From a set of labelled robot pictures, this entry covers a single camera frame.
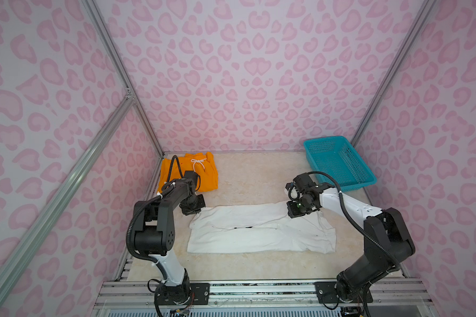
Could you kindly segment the orange shorts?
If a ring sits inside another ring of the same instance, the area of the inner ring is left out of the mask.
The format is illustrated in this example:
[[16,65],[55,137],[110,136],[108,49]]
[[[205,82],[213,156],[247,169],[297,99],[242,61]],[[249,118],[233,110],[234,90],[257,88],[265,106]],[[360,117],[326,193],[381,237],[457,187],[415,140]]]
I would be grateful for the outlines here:
[[199,192],[211,192],[218,189],[218,169],[216,168],[214,155],[212,153],[186,154],[178,159],[182,174],[180,174],[176,162],[172,165],[170,159],[164,158],[164,160],[162,160],[158,192],[162,192],[162,187],[170,180],[181,178],[187,170],[192,170],[199,174]]

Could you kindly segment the white patterned garment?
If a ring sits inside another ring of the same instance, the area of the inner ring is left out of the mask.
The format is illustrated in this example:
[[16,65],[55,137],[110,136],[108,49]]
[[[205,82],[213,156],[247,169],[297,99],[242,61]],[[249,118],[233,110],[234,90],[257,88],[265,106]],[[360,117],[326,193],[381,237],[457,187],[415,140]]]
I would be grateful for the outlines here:
[[336,251],[335,229],[322,213],[288,216],[286,202],[204,208],[189,225],[187,252],[241,254],[254,252]]

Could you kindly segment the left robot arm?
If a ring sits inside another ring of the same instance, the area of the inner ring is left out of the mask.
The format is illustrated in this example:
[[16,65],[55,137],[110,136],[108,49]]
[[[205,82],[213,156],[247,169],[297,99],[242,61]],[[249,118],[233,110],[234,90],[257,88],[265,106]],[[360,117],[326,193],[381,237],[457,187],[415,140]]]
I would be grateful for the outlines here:
[[193,296],[189,274],[173,250],[176,207],[189,215],[197,214],[205,207],[203,196],[196,193],[194,180],[176,179],[165,184],[163,191],[154,198],[137,202],[125,242],[132,257],[151,262],[160,271],[157,294],[185,305]]

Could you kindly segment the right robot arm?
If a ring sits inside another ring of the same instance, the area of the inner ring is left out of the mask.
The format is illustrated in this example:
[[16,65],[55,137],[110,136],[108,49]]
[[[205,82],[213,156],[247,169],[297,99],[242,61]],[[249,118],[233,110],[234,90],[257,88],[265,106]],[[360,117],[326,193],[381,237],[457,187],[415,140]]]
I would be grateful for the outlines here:
[[336,277],[335,284],[317,286],[319,302],[336,309],[341,303],[372,302],[370,287],[390,273],[401,269],[400,263],[415,253],[414,242],[401,213],[381,209],[350,197],[328,183],[296,186],[287,183],[288,215],[303,217],[331,210],[342,215],[363,236],[364,253]]

